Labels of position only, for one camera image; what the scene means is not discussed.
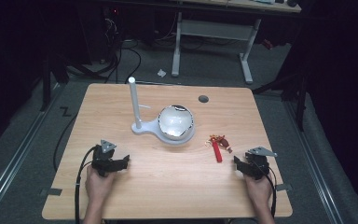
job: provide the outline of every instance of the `red object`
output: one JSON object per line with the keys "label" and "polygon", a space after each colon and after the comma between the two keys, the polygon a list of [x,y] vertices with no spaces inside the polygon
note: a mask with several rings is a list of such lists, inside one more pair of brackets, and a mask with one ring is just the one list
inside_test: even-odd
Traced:
{"label": "red object", "polygon": [[222,162],[223,161],[222,154],[220,154],[220,148],[217,145],[217,142],[212,141],[212,146],[213,146],[213,150],[214,150],[214,155],[216,155],[217,162]]}

